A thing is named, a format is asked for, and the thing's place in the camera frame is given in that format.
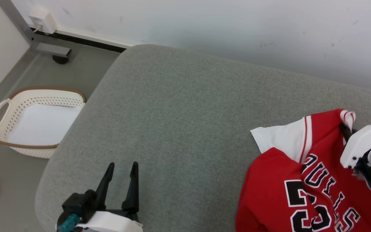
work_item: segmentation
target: white sleeve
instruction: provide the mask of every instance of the white sleeve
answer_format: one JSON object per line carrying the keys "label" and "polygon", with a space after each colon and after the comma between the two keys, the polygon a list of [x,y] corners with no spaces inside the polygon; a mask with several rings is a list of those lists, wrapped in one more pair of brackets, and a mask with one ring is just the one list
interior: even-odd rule
{"label": "white sleeve", "polygon": [[258,127],[250,131],[261,153],[272,147],[296,162],[304,161],[312,145],[311,116],[287,125]]}

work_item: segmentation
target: laundry basket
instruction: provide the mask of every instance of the laundry basket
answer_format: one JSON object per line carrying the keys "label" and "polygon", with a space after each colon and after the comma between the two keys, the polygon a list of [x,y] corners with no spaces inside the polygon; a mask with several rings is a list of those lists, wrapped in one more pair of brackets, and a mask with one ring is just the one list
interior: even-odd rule
{"label": "laundry basket", "polygon": [[17,125],[22,110],[33,104],[78,107],[85,104],[86,101],[87,99],[81,91],[64,87],[38,86],[18,91],[12,97],[0,103],[0,110],[5,104],[8,104],[8,108],[0,121],[0,144],[9,146],[28,156],[49,159],[58,144],[30,146],[7,142],[8,135]]}

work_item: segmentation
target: gray sofa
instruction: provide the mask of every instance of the gray sofa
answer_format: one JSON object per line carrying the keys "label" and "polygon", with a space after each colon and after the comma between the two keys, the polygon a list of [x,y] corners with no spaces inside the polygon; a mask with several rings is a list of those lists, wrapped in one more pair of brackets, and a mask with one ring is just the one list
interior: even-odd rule
{"label": "gray sofa", "polygon": [[63,201],[95,189],[110,162],[106,205],[120,208],[137,161],[145,232],[234,231],[246,171],[260,154],[249,130],[336,108],[356,111],[356,128],[371,124],[371,90],[135,46],[109,68],[49,161],[37,217],[53,232]]}

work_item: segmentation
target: baseboard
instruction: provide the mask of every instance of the baseboard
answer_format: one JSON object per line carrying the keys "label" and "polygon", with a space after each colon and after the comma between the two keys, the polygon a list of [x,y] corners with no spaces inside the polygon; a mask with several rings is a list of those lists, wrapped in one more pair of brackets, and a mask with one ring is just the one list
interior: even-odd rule
{"label": "baseboard", "polygon": [[24,56],[19,59],[16,65],[0,83],[0,102],[9,98],[18,88],[23,88],[22,85],[27,84],[28,80],[24,78],[38,57],[40,57],[39,53],[28,50],[25,52]]}
{"label": "baseboard", "polygon": [[[32,22],[27,22],[27,24],[29,25],[29,27],[35,28],[35,26]],[[49,35],[49,36],[56,38],[55,34],[71,36],[71,37],[74,37],[74,38],[79,38],[81,40],[84,40],[84,41],[75,41],[76,43],[86,44],[85,41],[91,41],[91,42],[94,42],[94,43],[105,44],[105,45],[108,45],[108,46],[121,48],[122,51],[136,45],[136,44],[133,44],[133,43],[119,41],[119,40],[116,40],[116,39],[110,39],[110,38],[106,38],[106,37],[102,37],[102,36],[98,36],[98,35],[88,34],[88,33],[85,33],[85,32],[76,31],[76,30],[73,30],[73,29],[70,29],[70,28],[65,28],[65,27],[58,27],[56,33],[54,33],[53,35]],[[91,46],[95,46],[95,47],[101,47],[101,45],[96,45],[94,43],[87,44],[87,45],[91,45]],[[102,48],[105,48],[105,49],[108,49],[108,50],[113,50],[113,49],[109,49],[107,46],[102,47]]]}

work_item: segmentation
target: chicago bulls jersey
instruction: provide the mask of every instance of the chicago bulls jersey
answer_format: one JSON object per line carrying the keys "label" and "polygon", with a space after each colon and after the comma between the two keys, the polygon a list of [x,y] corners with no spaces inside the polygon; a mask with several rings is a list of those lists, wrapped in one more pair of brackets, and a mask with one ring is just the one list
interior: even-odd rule
{"label": "chicago bulls jersey", "polygon": [[262,154],[247,171],[237,232],[371,232],[371,191],[340,164],[340,125],[354,120],[332,110],[252,130]]}

